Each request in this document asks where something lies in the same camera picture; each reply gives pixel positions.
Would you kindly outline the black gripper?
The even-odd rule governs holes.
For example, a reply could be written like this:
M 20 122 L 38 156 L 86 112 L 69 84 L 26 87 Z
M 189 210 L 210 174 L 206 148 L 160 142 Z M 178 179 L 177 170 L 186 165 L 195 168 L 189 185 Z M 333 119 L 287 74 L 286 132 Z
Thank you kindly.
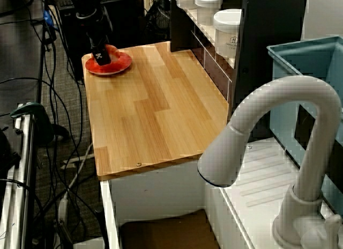
M 113 31 L 111 21 L 107 17 L 91 20 L 86 29 L 96 63 L 100 66 L 110 64 L 111 58 L 104 44 L 108 41 L 108 35 Z

